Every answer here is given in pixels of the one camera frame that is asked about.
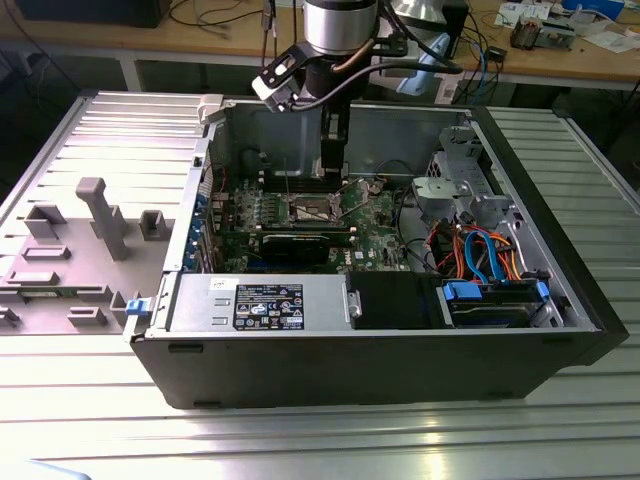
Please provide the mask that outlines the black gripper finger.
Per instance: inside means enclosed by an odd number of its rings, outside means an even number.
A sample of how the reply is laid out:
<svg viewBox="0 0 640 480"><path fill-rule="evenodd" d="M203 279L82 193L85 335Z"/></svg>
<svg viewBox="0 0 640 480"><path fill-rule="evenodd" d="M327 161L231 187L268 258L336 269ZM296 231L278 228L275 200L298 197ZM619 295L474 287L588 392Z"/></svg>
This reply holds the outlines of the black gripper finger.
<svg viewBox="0 0 640 480"><path fill-rule="evenodd" d="M341 141L321 142L321 167L325 171L341 171L344 165L345 143Z"/></svg>

